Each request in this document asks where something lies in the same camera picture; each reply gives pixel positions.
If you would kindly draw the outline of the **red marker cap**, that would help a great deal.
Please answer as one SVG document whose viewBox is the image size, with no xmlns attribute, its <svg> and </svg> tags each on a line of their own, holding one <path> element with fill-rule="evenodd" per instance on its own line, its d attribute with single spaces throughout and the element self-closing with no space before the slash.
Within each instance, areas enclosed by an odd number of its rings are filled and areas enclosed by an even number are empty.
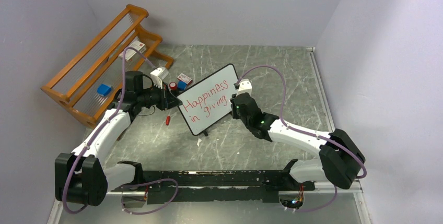
<svg viewBox="0 0 443 224">
<path fill-rule="evenodd" d="M 169 124 L 170 124 L 170 120 L 171 120 L 171 116 L 167 116 L 166 121 L 165 121 L 165 124 L 166 124 L 167 126 L 169 126 Z"/>
</svg>

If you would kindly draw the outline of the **black framed whiteboard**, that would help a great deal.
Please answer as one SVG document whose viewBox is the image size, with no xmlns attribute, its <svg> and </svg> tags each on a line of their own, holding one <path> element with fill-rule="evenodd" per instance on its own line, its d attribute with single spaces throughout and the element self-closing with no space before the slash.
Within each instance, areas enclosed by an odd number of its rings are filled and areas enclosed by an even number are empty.
<svg viewBox="0 0 443 224">
<path fill-rule="evenodd" d="M 178 95 L 178 106 L 190 132 L 196 136 L 232 111 L 231 96 L 237 93 L 238 74 L 230 63 Z"/>
</svg>

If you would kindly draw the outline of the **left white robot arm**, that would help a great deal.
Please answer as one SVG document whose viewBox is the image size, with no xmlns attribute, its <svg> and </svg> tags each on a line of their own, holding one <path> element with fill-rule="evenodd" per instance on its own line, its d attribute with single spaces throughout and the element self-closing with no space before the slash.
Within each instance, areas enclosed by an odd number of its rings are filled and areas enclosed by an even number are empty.
<svg viewBox="0 0 443 224">
<path fill-rule="evenodd" d="M 98 206 L 106 194 L 126 185 L 136 191 L 143 187 L 142 165 L 120 161 L 103 169 L 102 163 L 114 142 L 140 114 L 142 108 L 172 109 L 180 100 L 163 81 L 168 71 L 158 67 L 146 75 L 127 71 L 125 83 L 108 105 L 104 117 L 89 136 L 70 153 L 61 153 L 55 160 L 55 198 L 64 203 Z"/>
</svg>

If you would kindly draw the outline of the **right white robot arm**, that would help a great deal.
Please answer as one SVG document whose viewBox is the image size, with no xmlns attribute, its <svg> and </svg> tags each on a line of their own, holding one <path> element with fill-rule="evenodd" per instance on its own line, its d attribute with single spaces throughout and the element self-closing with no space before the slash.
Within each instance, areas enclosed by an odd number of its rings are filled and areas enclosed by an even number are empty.
<svg viewBox="0 0 443 224">
<path fill-rule="evenodd" d="M 277 115 L 262 112 L 248 93 L 233 95 L 230 101 L 232 117 L 240 119 L 256 138 L 292 145 L 314 156 L 296 161 L 282 175 L 287 189 L 308 181 L 328 181 L 349 189 L 355 179 L 367 175 L 366 159 L 346 131 L 336 128 L 322 132 L 290 124 Z"/>
</svg>

